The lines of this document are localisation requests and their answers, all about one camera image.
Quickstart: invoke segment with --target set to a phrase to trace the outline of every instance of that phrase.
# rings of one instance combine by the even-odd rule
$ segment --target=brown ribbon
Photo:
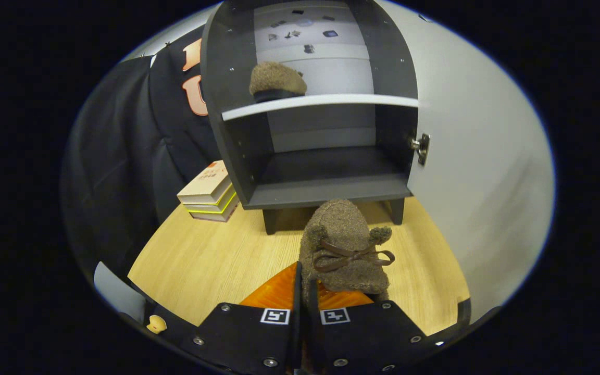
[[[376,247],[376,245],[379,245],[379,242],[374,242],[373,244],[369,245],[366,249],[352,252],[351,250],[342,249],[340,247],[336,247],[335,245],[327,243],[325,240],[321,240],[321,246],[323,246],[324,249],[328,250],[333,255],[326,254],[323,256],[319,256],[319,258],[314,259],[314,268],[319,272],[329,272],[329,271],[334,271],[337,268],[342,268],[343,266],[346,266],[347,264],[351,263],[352,261],[355,261],[358,259],[368,261],[372,264],[376,264],[377,266],[388,266],[395,261],[395,256],[393,255],[393,253],[389,252],[388,250],[375,252],[374,248]],[[369,256],[365,257],[365,255],[369,255],[369,254],[385,254],[389,260],[377,259],[375,257],[369,257]],[[333,258],[333,259],[338,258],[339,260],[334,261],[325,266],[317,266],[316,263],[318,263],[318,261],[323,258]]]

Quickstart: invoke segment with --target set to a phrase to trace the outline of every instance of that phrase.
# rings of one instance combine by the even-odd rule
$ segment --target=black jacket
[[[194,114],[183,49],[200,27],[155,57],[123,61],[87,98],[71,130],[60,179],[69,244],[90,278],[99,261],[123,280],[176,194],[221,159],[207,116]]]

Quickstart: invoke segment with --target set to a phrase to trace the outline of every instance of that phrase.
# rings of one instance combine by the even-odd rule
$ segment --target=wooden table
[[[386,202],[357,204],[370,228],[391,226],[381,245],[397,259],[384,269],[389,296],[423,330],[434,334],[457,322],[469,290],[453,252],[415,197],[405,199],[402,225]],[[284,209],[277,232],[265,233],[260,210],[238,206],[227,223],[191,218],[180,205],[138,255],[129,279],[145,294],[193,325],[219,302],[240,303],[298,260],[303,229],[314,208]]]

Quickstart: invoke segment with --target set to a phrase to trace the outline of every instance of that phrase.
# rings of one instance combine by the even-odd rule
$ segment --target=cabinet leg
[[[402,224],[402,218],[404,218],[404,198],[392,199],[390,202],[391,219],[393,224],[398,226]]]
[[[274,228],[274,222],[277,219],[276,209],[264,209],[262,212],[262,219],[265,224],[265,233],[274,234],[276,229]]]

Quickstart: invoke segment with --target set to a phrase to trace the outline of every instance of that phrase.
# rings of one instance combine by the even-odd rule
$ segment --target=door hinge
[[[427,152],[429,151],[429,135],[423,134],[420,140],[414,140],[412,137],[407,137],[407,143],[411,149],[418,152],[418,164],[424,166],[427,161]]]

